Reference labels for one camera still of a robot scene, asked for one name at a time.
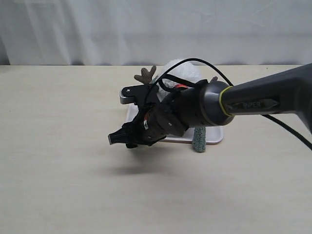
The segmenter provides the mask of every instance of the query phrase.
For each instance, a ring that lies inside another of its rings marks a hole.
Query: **white tray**
[[[126,122],[131,122],[138,113],[138,108],[133,103],[129,104]],[[176,143],[192,143],[194,135],[194,128],[188,129],[183,137],[168,135],[162,141],[164,142],[176,142]],[[223,140],[223,128],[218,127],[206,127],[206,143],[208,145],[218,144]]]

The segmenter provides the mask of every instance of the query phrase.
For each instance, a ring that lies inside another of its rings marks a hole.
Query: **wooden surface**
[[[239,84],[292,67],[219,68]],[[261,116],[236,117],[203,154],[109,146],[127,112],[119,91],[139,72],[0,67],[1,234],[312,233],[312,153]]]

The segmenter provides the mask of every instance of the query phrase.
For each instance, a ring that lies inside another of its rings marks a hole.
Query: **robotic arm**
[[[188,128],[224,126],[241,115],[297,114],[312,132],[312,63],[237,86],[207,80],[190,83],[167,73],[158,79],[169,92],[162,102],[156,83],[121,90],[121,104],[134,103],[139,112],[108,135],[111,145],[151,146],[169,134],[181,137]],[[162,79],[182,86],[167,88]]]

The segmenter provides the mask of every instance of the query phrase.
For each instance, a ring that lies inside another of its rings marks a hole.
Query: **white plush toy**
[[[175,64],[181,61],[182,59],[175,59],[175,60],[168,62],[166,65],[163,66],[161,72],[158,73],[154,79],[153,79],[153,75],[156,71],[155,66],[153,66],[150,71],[148,71],[146,68],[142,68],[141,76],[135,75],[135,79],[143,84],[153,83],[161,75],[163,75],[169,68],[171,68],[172,66],[174,66]],[[179,65],[178,67],[171,70],[168,74],[176,76],[181,79],[191,81],[192,83],[196,83],[202,79],[199,68],[194,66],[191,62],[185,62]],[[168,79],[163,79],[162,81],[168,88],[174,88],[177,85],[177,83]],[[159,86],[159,91],[157,94],[159,100],[162,101],[167,94],[168,92],[163,90]],[[202,153],[206,150],[206,128],[205,127],[195,128],[192,146],[193,146],[193,149],[198,153]]]

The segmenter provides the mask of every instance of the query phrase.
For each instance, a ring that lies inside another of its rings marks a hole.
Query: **black cable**
[[[157,85],[157,83],[162,80],[165,77],[165,74],[169,73],[171,70],[175,69],[176,67],[178,67],[179,65],[185,63],[185,62],[189,62],[189,61],[197,61],[197,62],[201,62],[204,63],[205,65],[211,67],[212,69],[214,69],[230,86],[234,86],[230,80],[219,70],[217,69],[215,66],[213,66],[211,63],[202,60],[200,58],[187,58],[184,59],[178,63],[176,63],[175,65],[173,65],[172,67],[170,67],[167,71],[165,71],[164,74],[162,74],[150,87],[147,95],[145,96],[145,100],[144,100],[144,104],[146,104],[147,101],[147,97],[150,94],[151,90]],[[290,126],[288,126],[286,123],[280,121],[279,119],[276,119],[273,116],[270,115],[262,115],[263,117],[273,121],[274,123],[280,125],[282,128],[284,128],[285,130],[287,130],[288,132],[290,132],[291,134],[293,134],[295,137],[297,137],[302,143],[304,143],[310,150],[312,150],[312,143],[309,142],[304,136],[302,136],[299,132],[297,132],[295,129],[291,128]]]

